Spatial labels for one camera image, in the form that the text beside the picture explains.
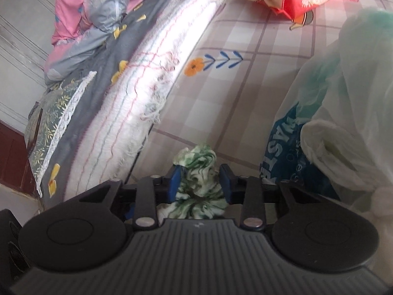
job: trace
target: orange flower print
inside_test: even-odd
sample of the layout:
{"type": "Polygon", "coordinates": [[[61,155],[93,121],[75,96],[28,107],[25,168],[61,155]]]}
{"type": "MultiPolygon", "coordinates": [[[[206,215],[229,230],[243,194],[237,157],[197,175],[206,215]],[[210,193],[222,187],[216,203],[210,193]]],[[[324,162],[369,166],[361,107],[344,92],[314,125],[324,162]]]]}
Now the orange flower print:
{"type": "Polygon", "coordinates": [[[202,71],[205,67],[202,58],[196,58],[188,62],[187,66],[185,67],[184,74],[186,76],[194,76],[198,72],[202,71]]]}

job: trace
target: plastic bag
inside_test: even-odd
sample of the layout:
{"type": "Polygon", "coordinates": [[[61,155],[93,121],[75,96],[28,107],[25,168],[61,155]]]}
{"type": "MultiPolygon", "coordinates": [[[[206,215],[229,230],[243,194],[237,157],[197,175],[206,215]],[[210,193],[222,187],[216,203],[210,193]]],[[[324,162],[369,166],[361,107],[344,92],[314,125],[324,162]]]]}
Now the plastic bag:
{"type": "Polygon", "coordinates": [[[278,111],[261,164],[261,176],[295,180],[329,197],[338,194],[367,217],[380,234],[376,267],[384,262],[381,271],[389,283],[393,281],[392,61],[393,14],[365,9],[349,18],[338,41],[300,70],[278,111]],[[285,119],[291,123],[280,127],[278,122],[285,119]],[[288,152],[294,156],[292,162],[288,152]]]}

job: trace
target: cloth rag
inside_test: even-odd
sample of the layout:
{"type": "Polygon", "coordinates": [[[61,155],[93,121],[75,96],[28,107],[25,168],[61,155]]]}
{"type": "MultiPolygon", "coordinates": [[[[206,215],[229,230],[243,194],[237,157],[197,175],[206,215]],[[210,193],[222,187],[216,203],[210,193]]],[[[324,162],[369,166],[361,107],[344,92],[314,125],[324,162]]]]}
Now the cloth rag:
{"type": "Polygon", "coordinates": [[[183,166],[176,200],[158,206],[160,223],[165,218],[212,219],[223,215],[225,201],[218,172],[214,165],[216,153],[208,145],[198,145],[192,150],[184,148],[173,159],[174,165],[183,166]]]}

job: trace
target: gray blanket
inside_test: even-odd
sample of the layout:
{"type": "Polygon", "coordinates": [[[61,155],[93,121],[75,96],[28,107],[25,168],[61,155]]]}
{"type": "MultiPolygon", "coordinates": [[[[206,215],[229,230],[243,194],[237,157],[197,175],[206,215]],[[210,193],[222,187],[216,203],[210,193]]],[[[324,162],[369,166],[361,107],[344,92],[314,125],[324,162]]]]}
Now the gray blanket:
{"type": "Polygon", "coordinates": [[[111,78],[119,70],[120,61],[129,60],[132,57],[139,43],[155,25],[158,15],[169,1],[144,0],[140,8],[123,19],[121,24],[126,24],[127,28],[117,39],[111,35],[104,45],[81,63],[78,69],[64,79],[57,89],[49,90],[40,104],[33,109],[25,138],[29,141],[34,137],[39,112],[42,109],[37,142],[29,160],[34,177],[40,183],[37,189],[42,195],[45,208],[53,207],[63,201],[68,176],[79,143],[101,108],[105,93],[111,85],[111,78]],[[141,20],[144,14],[149,16],[141,20]],[[64,117],[63,112],[68,106],[73,106],[72,117],[68,117],[70,120],[62,136],[56,138],[60,133],[58,129],[67,118],[64,117]],[[56,147],[53,145],[54,139],[57,142],[56,147]],[[45,158],[48,152],[51,153],[51,157],[45,158]],[[56,193],[52,192],[50,196],[49,187],[53,186],[54,176],[56,176],[56,193]]]}

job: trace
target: plaid bedsheet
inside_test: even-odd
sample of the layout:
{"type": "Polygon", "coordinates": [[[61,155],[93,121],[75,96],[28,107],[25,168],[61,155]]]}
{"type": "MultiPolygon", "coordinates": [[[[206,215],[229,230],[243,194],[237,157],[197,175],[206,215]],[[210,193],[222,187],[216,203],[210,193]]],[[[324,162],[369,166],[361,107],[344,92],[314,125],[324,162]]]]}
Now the plaid bedsheet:
{"type": "Polygon", "coordinates": [[[180,149],[202,142],[235,174],[259,176],[274,115],[298,70],[366,7],[393,11],[393,0],[330,0],[314,10],[311,25],[293,31],[262,5],[227,0],[171,91],[130,181],[165,174],[180,149]]]}

